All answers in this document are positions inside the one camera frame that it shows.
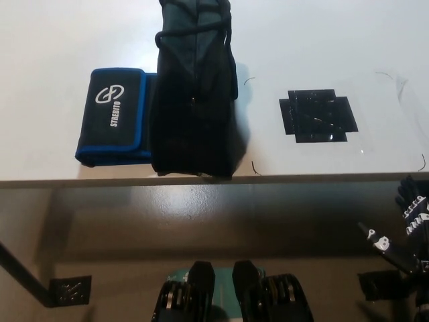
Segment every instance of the zipper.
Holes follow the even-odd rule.
[[[195,1],[196,1],[196,28],[197,28],[198,27],[198,21],[200,19],[200,0],[195,0]],[[194,51],[194,95],[193,95],[193,98],[192,98],[192,104],[195,104],[195,96],[196,96],[196,94],[198,92],[198,88],[199,88],[199,86],[198,86],[198,84],[199,84],[199,82],[198,82],[198,73],[197,73],[197,70],[196,70],[196,67],[197,67],[197,65],[196,65],[196,57],[198,56],[198,54],[197,54],[197,52],[198,52],[197,45],[198,45],[198,33],[195,33],[195,47],[194,47],[194,49],[195,49],[195,51]]]

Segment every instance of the black tape square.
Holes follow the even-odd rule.
[[[347,132],[358,131],[346,97],[336,97],[333,89],[288,91],[280,99],[286,135],[297,143],[346,142]]]
[[[49,293],[59,307],[87,305],[91,294],[91,276],[55,278],[49,283]]]

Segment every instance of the white logo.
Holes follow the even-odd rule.
[[[112,99],[119,98],[123,94],[124,90],[125,89],[121,85],[112,85],[110,86],[110,88],[106,87],[97,95],[97,97],[95,97],[95,103],[98,103],[98,104],[110,103]]]

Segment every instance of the white table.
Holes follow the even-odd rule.
[[[237,117],[248,139],[231,182],[429,178],[429,165],[419,171],[422,155],[429,161],[429,2],[232,0],[231,6]],[[86,168],[74,159],[92,70],[156,71],[158,1],[3,1],[0,13],[0,186],[206,182],[158,178],[150,164]],[[348,142],[323,144],[286,136],[279,99],[300,89],[347,96],[359,132],[348,133]]]

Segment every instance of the blue and black wrap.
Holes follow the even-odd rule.
[[[151,162],[148,127],[155,79],[156,74],[136,68],[93,71],[77,160],[85,166]]]

